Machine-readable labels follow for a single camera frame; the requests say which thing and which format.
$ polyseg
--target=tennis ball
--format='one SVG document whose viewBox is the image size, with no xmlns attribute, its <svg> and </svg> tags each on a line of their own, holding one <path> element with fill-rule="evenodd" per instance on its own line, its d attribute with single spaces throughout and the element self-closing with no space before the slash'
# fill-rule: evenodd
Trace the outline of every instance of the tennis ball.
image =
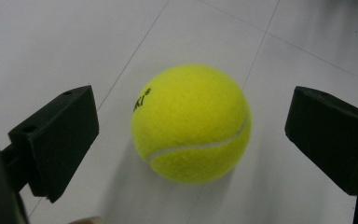
<svg viewBox="0 0 358 224">
<path fill-rule="evenodd" d="M 154 77 L 139 93 L 131 119 L 134 145 L 159 175 L 189 184 L 227 173 L 251 133 L 239 86 L 203 64 L 183 64 Z"/>
</svg>

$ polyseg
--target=white floor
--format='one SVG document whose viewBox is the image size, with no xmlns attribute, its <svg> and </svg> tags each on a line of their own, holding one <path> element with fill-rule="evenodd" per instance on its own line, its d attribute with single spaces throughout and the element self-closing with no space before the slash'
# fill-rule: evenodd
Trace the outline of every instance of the white floor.
<svg viewBox="0 0 358 224">
<path fill-rule="evenodd" d="M 253 110 L 236 168 L 197 186 L 162 179 L 131 142 L 131 111 L 154 75 L 207 63 Z M 0 148 L 58 94 L 91 84 L 100 135 L 64 195 L 21 192 L 34 224 L 102 216 L 108 224 L 351 223 L 346 195 L 284 134 L 295 86 L 358 106 L 358 1 L 0 1 Z"/>
</svg>

